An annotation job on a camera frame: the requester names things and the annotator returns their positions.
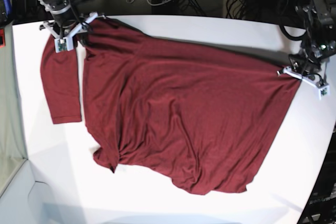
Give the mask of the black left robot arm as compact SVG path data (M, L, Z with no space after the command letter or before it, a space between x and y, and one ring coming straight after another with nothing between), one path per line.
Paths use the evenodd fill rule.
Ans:
M288 56L289 66L278 74L288 74L325 91L327 78L320 71L322 65L335 55L335 0L295 0L295 11L305 31L300 36L293 36L283 24L279 25L286 38L301 44L298 53Z

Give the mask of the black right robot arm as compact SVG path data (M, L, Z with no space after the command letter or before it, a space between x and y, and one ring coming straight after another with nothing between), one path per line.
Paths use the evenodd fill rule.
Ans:
M97 12L80 14L78 6L94 0L37 0L50 13L53 22L44 21L39 29L50 32L56 52L71 51L77 43L89 45L88 34L93 32L90 23L100 17Z

